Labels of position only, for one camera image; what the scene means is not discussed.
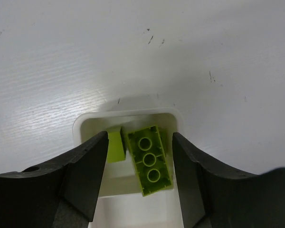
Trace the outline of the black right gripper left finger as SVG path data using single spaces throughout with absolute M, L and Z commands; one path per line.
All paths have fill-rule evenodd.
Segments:
M 108 134 L 21 172 L 0 174 L 0 228 L 86 228 L 93 221 Z

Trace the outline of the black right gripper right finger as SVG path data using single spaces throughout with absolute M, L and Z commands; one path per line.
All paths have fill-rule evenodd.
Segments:
M 186 228 L 285 228 L 285 167 L 255 175 L 203 152 L 180 133 L 172 152 Z

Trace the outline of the long lime green lego brick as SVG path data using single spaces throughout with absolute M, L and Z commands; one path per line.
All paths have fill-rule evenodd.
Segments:
M 144 197 L 173 187 L 160 128 L 156 125 L 125 135 L 135 175 Z

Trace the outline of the small lime green lego brick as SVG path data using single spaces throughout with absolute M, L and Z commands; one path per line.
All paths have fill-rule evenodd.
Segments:
M 126 147 L 122 127 L 109 128 L 107 133 L 109 140 L 107 162 L 115 163 L 124 161 L 126 158 Z

